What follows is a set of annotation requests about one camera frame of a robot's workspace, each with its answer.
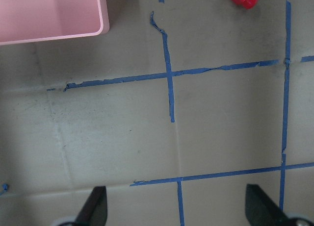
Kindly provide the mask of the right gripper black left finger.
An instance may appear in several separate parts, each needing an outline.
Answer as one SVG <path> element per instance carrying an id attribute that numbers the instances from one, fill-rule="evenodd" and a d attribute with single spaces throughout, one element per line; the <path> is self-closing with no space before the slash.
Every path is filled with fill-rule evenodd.
<path id="1" fill-rule="evenodd" d="M 75 226 L 105 226 L 107 222 L 107 193 L 105 186 L 94 187 L 74 220 Z"/>

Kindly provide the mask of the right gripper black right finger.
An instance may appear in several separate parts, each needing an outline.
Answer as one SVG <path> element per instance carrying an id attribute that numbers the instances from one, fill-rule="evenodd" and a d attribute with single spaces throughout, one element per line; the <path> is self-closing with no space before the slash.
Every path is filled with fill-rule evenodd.
<path id="1" fill-rule="evenodd" d="M 288 217 L 257 184 L 247 184 L 245 216 L 251 226 L 303 226 L 303 218 Z"/>

